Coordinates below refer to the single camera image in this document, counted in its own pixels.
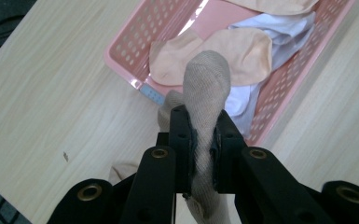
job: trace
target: beige fabric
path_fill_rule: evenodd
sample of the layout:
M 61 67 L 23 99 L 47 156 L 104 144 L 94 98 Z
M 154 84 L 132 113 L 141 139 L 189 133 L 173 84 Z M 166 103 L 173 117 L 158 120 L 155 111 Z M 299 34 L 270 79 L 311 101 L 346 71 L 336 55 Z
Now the beige fabric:
M 192 195 L 186 202 L 198 223 L 229 223 L 226 196 L 214 191 L 209 152 L 214 126 L 229 94 L 229 78 L 228 62 L 214 51 L 203 51 L 186 66 L 183 99 L 197 131 Z
M 152 42 L 149 53 L 150 76 L 161 85 L 181 86 L 190 59 L 188 57 L 201 44 L 202 39 L 191 29 L 167 42 Z
M 191 29 L 165 43 L 154 42 L 150 49 L 150 74 L 165 86 L 183 85 L 186 64 L 198 53 L 213 50 L 229 64 L 232 86 L 252 85 L 271 72 L 271 39 L 256 28 L 220 30 L 206 41 Z
M 318 0 L 226 0 L 271 15 L 298 15 L 312 11 Z
M 138 165 L 131 163 L 121 163 L 113 165 L 110 168 L 110 173 L 108 177 L 109 183 L 116 185 L 121 180 L 133 175 L 138 170 Z
M 169 91 L 165 96 L 164 104 L 159 108 L 157 122 L 162 133 L 170 131 L 171 110 L 179 105 L 183 105 L 183 94 L 179 91 Z

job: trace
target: white cloth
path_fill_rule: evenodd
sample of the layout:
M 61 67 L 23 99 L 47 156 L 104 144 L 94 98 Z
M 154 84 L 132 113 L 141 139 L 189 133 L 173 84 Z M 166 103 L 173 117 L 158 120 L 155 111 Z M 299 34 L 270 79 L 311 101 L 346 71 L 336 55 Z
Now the white cloth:
M 315 12 L 296 16 L 260 14 L 245 21 L 231 24 L 228 29 L 255 27 L 272 39 L 272 71 L 286 63 L 309 39 L 315 21 Z M 225 110 L 245 137 L 249 137 L 255 114 L 258 93 L 262 84 L 231 87 Z

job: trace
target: screw hole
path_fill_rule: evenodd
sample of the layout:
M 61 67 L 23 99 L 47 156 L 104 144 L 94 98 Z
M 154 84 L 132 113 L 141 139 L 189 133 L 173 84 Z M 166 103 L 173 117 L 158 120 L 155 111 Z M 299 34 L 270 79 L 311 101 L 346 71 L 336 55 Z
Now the screw hole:
M 77 193 L 77 198 L 80 201 L 88 202 L 98 198 L 103 192 L 103 188 L 98 184 L 90 184 L 81 189 Z
M 267 158 L 266 152 L 264 152 L 260 149 L 252 149 L 249 152 L 249 154 L 256 159 L 266 159 Z
M 355 189 L 351 189 L 345 186 L 338 186 L 336 188 L 336 192 L 341 198 L 351 203 L 359 203 L 359 191 Z
M 154 149 L 152 151 L 152 157 L 160 159 L 168 156 L 168 151 L 162 148 Z

